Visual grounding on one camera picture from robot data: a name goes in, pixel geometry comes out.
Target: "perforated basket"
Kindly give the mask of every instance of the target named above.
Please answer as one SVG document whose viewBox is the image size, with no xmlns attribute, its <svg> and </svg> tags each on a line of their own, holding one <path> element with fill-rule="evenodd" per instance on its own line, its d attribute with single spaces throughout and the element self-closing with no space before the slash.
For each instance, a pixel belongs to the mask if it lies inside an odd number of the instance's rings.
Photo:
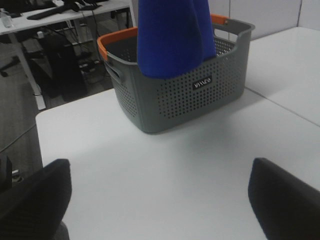
<svg viewBox="0 0 320 240">
<path fill-rule="evenodd" d="M 217 57 L 175 78 L 155 79 L 141 73 L 137 64 L 136 27 L 98 39 L 118 102 L 142 131 L 166 130 L 242 95 L 254 26 L 224 16 L 211 18 L 214 29 L 237 35 L 236 42 L 215 36 Z"/>
</svg>

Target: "basket label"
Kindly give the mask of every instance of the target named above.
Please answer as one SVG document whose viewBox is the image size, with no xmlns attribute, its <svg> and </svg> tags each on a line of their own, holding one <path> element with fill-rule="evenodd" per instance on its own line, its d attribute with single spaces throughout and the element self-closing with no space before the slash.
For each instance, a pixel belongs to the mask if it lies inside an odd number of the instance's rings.
<svg viewBox="0 0 320 240">
<path fill-rule="evenodd" d="M 200 89 L 208 84 L 212 83 L 212 76 L 207 76 L 201 80 L 198 80 L 198 81 L 194 81 L 192 83 L 192 89 L 193 90 L 197 90 L 197 89 Z"/>
</svg>

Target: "computer tower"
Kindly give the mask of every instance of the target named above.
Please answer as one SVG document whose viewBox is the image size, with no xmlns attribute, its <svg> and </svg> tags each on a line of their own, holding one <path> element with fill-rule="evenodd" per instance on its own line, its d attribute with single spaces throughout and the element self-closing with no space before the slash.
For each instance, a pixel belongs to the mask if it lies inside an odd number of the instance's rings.
<svg viewBox="0 0 320 240">
<path fill-rule="evenodd" d="M 63 100 L 66 102 L 85 96 L 88 91 L 79 68 L 73 45 L 59 34 L 46 35 L 38 39 L 52 69 Z"/>
</svg>

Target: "blue cloth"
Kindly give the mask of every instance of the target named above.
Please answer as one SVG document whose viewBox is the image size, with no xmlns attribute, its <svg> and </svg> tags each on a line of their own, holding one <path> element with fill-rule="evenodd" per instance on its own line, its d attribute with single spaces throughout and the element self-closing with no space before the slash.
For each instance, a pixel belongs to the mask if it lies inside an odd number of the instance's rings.
<svg viewBox="0 0 320 240">
<path fill-rule="evenodd" d="M 173 78 L 198 67 L 203 43 L 193 0 L 139 0 L 137 61 L 151 78 Z"/>
<path fill-rule="evenodd" d="M 217 55 L 209 3 L 208 0 L 193 0 L 193 4 L 202 36 L 203 58 L 206 60 Z"/>
</svg>

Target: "white table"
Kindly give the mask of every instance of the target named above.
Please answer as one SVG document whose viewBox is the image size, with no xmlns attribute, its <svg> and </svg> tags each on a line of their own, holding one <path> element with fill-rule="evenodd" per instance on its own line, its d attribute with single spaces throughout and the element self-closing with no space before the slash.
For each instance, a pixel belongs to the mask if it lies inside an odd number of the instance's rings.
<svg viewBox="0 0 320 240">
<path fill-rule="evenodd" d="M 71 240 L 265 240 L 247 193 L 255 157 L 320 189 L 320 128 L 248 90 L 160 134 L 138 130 L 113 89 L 36 124 L 43 165 L 71 163 Z"/>
<path fill-rule="evenodd" d="M 295 27 L 252 41 L 246 86 L 320 126 L 320 31 Z"/>
<path fill-rule="evenodd" d="M 62 4 L 62 1 L 57 1 L 56 3 L 59 6 Z M 130 7 L 129 3 L 125 0 L 109 0 L 106 2 L 100 2 L 99 5 L 101 5 L 101 7 L 97 8 L 96 10 L 93 11 L 95 15 L 99 15 L 102 13 L 108 13 L 111 11 Z M 28 81 L 32 86 L 32 89 L 33 89 L 33 92 L 35 95 L 35 100 L 36 100 L 36 103 L 37 103 L 39 110 L 46 108 L 46 105 L 45 105 L 45 102 L 44 102 L 44 99 L 43 99 L 43 96 L 41 93 L 41 89 L 36 84 L 36 81 L 33 77 L 33 74 L 28 66 L 27 60 L 21 50 L 20 43 L 17 41 L 17 38 L 14 33 L 22 31 L 22 30 L 34 29 L 37 27 L 55 24 L 55 23 L 59 23 L 59 22 L 65 22 L 68 20 L 81 19 L 84 16 L 89 17 L 89 16 L 93 15 L 91 11 L 83 11 L 83 13 L 82 13 L 81 11 L 75 12 L 72 10 L 68 10 L 68 11 L 65 11 L 61 14 L 55 14 L 55 15 L 48 16 L 48 17 L 45 17 L 45 18 L 42 18 L 39 20 L 28 20 L 27 19 L 28 16 L 31 16 L 31 15 L 34 15 L 34 14 L 37 14 L 40 12 L 44 12 L 47 10 L 48 9 L 25 12 L 25 13 L 23 13 L 23 16 L 13 19 L 13 27 L 11 27 L 11 28 L 5 28 L 3 26 L 3 24 L 0 24 L 0 35 L 8 34 L 11 42 L 13 43 L 14 50 L 15 50 L 17 56 L 19 57 L 19 60 L 22 64 L 22 67 L 25 71 L 25 74 L 27 75 Z M 95 33 L 95 23 L 91 19 L 89 19 L 89 20 L 90 21 L 88 21 L 88 25 L 91 29 L 94 29 L 93 33 Z"/>
</svg>

